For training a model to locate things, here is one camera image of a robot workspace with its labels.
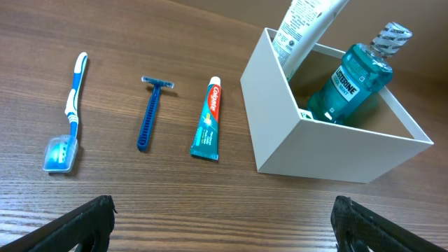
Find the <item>blue Listerine mouthwash bottle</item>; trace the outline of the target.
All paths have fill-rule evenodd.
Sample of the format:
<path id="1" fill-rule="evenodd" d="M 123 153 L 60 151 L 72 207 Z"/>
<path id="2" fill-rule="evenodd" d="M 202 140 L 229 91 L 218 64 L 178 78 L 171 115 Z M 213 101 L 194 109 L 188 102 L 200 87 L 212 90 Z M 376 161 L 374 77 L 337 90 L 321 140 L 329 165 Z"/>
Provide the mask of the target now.
<path id="1" fill-rule="evenodd" d="M 330 79 L 307 102 L 313 118 L 342 124 L 370 95 L 391 81 L 393 69 L 386 60 L 412 36 L 408 28 L 390 22 L 370 44 L 352 45 Z"/>

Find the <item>white lotion tube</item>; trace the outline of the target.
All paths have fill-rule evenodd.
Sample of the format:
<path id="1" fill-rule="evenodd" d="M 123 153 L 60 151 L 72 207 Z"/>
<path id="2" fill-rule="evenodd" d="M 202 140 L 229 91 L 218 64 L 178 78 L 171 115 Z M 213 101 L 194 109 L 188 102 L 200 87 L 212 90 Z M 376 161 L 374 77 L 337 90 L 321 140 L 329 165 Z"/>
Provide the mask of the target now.
<path id="1" fill-rule="evenodd" d="M 274 54 L 289 81 L 349 0 L 292 0 L 273 38 Z"/>

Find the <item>blue white toothbrush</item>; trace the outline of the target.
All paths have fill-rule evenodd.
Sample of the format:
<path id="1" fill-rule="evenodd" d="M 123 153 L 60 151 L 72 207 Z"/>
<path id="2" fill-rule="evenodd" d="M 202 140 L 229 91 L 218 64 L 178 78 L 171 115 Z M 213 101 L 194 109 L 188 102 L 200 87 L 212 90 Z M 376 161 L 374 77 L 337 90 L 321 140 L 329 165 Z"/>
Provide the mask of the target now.
<path id="1" fill-rule="evenodd" d="M 78 96 L 83 82 L 88 54 L 82 52 L 75 63 L 73 82 L 64 110 L 70 124 L 70 133 L 53 137 L 45 149 L 43 171 L 48 173 L 69 173 L 78 151 Z"/>

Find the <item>Colgate toothpaste tube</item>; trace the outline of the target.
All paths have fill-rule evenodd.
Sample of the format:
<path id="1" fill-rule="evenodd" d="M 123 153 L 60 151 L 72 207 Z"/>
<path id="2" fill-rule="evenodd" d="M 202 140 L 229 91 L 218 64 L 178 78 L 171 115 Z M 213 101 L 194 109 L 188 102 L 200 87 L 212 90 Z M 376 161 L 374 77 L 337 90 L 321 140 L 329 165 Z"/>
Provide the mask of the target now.
<path id="1" fill-rule="evenodd" d="M 207 85 L 190 154 L 208 160 L 218 160 L 218 119 L 221 104 L 221 79 L 213 76 Z"/>

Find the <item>green white soap packet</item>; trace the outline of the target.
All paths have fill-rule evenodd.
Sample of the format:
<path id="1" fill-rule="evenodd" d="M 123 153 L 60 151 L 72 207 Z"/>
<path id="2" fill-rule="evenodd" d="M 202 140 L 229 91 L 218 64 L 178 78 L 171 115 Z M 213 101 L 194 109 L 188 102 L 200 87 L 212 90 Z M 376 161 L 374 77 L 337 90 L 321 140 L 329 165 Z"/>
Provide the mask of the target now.
<path id="1" fill-rule="evenodd" d="M 310 120 L 314 119 L 312 113 L 310 111 L 308 111 L 308 110 L 304 110 L 304 109 L 299 108 L 298 112 L 299 112 L 299 115 L 300 115 L 301 119 L 310 119 Z"/>

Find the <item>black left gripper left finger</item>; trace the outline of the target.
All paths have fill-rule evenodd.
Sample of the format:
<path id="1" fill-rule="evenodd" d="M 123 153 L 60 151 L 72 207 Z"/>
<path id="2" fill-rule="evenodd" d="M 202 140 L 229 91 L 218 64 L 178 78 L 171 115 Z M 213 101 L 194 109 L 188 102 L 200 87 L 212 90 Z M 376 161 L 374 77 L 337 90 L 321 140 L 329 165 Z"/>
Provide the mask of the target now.
<path id="1" fill-rule="evenodd" d="M 1 247 L 8 251 L 107 251 L 115 225 L 115 205 L 101 195 Z"/>

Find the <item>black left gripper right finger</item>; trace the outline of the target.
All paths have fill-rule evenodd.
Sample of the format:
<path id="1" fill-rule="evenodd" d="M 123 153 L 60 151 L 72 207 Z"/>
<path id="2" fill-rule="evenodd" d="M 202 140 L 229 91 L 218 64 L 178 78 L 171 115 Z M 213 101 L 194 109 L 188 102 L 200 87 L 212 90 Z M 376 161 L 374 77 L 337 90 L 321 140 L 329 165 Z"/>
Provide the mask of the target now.
<path id="1" fill-rule="evenodd" d="M 342 195 L 335 198 L 330 222 L 338 252 L 447 252 Z"/>

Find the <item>blue disposable razor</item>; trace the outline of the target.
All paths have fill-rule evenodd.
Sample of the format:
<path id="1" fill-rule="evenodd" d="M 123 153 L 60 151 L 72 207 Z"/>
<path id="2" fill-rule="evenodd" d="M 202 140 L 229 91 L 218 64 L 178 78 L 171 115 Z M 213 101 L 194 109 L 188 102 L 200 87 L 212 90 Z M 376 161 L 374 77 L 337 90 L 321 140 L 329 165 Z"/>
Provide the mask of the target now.
<path id="1" fill-rule="evenodd" d="M 153 123 L 155 115 L 158 110 L 159 99 L 161 95 L 162 88 L 174 88 L 174 83 L 166 80 L 159 80 L 156 78 L 151 78 L 149 76 L 142 76 L 141 81 L 144 83 L 149 83 L 153 86 L 153 91 L 148 100 L 148 105 L 146 107 L 146 112 L 143 117 L 143 122 L 141 124 L 141 129 L 139 132 L 139 137 L 136 142 L 136 146 L 140 152 L 146 152 L 148 145 L 151 140 L 151 132 L 153 128 Z"/>

